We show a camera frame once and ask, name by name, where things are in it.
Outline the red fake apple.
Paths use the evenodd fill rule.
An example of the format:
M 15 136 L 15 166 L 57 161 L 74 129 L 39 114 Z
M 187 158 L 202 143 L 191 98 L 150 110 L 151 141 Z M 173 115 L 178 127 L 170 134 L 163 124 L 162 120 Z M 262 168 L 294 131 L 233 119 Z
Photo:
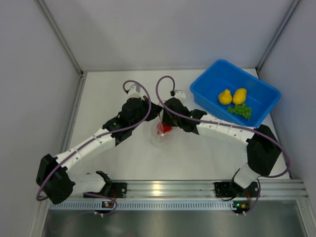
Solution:
M 172 130 L 172 126 L 168 126 L 162 123 L 157 124 L 157 134 L 165 134 Z

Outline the clear zip top bag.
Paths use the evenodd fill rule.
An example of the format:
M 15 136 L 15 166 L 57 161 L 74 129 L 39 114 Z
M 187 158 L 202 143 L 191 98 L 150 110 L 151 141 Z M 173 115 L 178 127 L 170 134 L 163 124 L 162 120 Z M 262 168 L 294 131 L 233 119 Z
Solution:
M 162 123 L 163 110 L 158 113 L 157 118 L 153 120 L 150 127 L 149 142 L 154 146 L 158 147 L 163 143 L 169 142 L 173 138 L 178 128 L 174 126 L 168 126 Z

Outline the yellow fake pepper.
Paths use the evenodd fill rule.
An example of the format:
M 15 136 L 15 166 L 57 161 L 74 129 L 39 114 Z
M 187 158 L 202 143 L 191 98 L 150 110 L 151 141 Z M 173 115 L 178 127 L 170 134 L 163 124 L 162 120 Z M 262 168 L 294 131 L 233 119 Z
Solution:
M 225 89 L 218 96 L 218 101 L 221 105 L 229 105 L 233 98 L 229 89 Z

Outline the green fake lettuce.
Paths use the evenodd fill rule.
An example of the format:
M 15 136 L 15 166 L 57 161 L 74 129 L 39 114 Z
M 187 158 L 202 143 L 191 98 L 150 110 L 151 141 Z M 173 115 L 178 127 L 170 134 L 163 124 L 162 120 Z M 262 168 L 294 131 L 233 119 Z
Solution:
M 242 116 L 244 119 L 250 119 L 252 109 L 243 103 L 241 105 L 235 105 L 234 107 L 228 107 L 227 112 L 233 115 Z

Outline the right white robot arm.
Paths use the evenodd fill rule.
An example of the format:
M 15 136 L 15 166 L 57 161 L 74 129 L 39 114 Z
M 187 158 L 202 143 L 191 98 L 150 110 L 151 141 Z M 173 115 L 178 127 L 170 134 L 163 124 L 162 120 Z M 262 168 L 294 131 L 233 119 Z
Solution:
M 268 126 L 237 126 L 219 120 L 202 110 L 190 111 L 174 97 L 163 103 L 162 122 L 168 126 L 179 127 L 188 133 L 217 138 L 245 149 L 247 162 L 237 170 L 228 185 L 234 196 L 246 193 L 257 178 L 269 176 L 281 153 Z

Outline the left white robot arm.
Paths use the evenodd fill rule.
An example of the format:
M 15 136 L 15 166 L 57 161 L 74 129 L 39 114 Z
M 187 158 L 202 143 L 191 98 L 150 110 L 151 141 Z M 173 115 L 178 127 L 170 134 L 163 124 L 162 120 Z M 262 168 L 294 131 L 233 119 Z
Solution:
M 91 137 L 54 157 L 45 155 L 40 160 L 36 177 L 40 187 L 37 200 L 49 199 L 53 204 L 60 204 L 68 197 L 80 194 L 107 197 L 112 190 L 112 181 L 107 174 L 95 171 L 75 175 L 74 169 L 119 145 L 132 135 L 139 124 L 155 119 L 161 111 L 161 106 L 146 98 L 130 98 L 118 115 Z

